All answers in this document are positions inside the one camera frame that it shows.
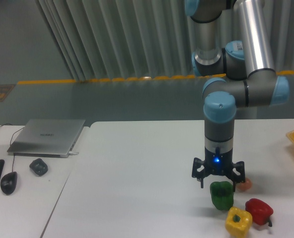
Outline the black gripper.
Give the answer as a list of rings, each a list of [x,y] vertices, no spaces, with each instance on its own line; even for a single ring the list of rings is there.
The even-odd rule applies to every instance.
[[[232,181],[233,192],[238,183],[245,182],[245,165],[243,161],[232,162],[233,149],[226,153],[211,152],[205,148],[205,160],[194,158],[192,178],[197,179],[204,187],[204,178],[210,175],[226,176]]]

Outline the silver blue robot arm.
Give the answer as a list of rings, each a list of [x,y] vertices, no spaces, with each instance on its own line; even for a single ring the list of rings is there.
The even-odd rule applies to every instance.
[[[234,163],[234,119],[238,108],[272,106],[289,99],[286,77],[275,73],[262,0],[187,0],[185,13],[197,23],[198,46],[191,61],[196,76],[212,76],[203,87],[205,157],[195,158],[199,182],[225,176],[245,182],[244,162]],[[240,39],[218,46],[217,20],[225,10],[238,19]]]

